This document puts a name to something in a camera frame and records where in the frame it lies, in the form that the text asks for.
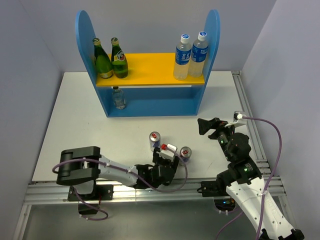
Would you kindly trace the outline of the clear glass bottle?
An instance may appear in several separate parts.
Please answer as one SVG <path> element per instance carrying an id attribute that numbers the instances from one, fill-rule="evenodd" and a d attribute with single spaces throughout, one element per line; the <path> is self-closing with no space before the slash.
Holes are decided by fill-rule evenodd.
<path id="1" fill-rule="evenodd" d="M 117 109 L 123 110 L 126 108 L 125 94 L 118 86 L 112 87 L 112 100 Z"/>

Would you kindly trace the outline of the green Perrier bottle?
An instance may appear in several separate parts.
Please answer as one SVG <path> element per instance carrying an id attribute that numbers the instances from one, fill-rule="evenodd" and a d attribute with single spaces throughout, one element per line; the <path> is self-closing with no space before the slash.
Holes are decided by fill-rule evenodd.
<path id="1" fill-rule="evenodd" d="M 100 77 L 103 79 L 109 79 L 113 76 L 113 66 L 109 56 L 103 49 L 99 38 L 92 40 L 94 45 L 94 64 Z"/>
<path id="2" fill-rule="evenodd" d="M 111 63 L 113 72 L 119 79 L 126 78 L 129 73 L 128 61 L 119 45 L 119 40 L 118 38 L 113 37 L 110 42 L 112 44 Z"/>

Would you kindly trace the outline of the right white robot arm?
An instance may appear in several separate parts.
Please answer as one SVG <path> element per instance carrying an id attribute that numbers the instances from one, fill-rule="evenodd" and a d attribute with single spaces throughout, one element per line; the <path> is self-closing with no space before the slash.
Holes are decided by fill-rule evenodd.
<path id="1" fill-rule="evenodd" d="M 303 240 L 301 230 L 294 228 L 282 214 L 264 180 L 257 164 L 250 157 L 249 137 L 236 132 L 245 125 L 245 116 L 235 114 L 234 122 L 215 117 L 211 120 L 199 118 L 198 130 L 220 145 L 226 160 L 227 170 L 219 173 L 215 180 L 202 181 L 197 190 L 203 197 L 230 196 L 250 220 L 258 240 Z"/>

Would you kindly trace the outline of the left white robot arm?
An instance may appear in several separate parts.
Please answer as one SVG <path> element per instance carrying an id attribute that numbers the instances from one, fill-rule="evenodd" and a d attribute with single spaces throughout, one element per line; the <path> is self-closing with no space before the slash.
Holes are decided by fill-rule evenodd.
<path id="1" fill-rule="evenodd" d="M 69 186 L 83 200 L 110 200 L 109 188 L 97 185 L 97 179 L 116 181 L 136 190 L 168 186 L 176 174 L 179 157 L 173 145 L 155 147 L 151 164 L 126 166 L 101 154 L 97 146 L 67 149 L 61 152 L 60 162 L 52 171 L 56 183 Z"/>

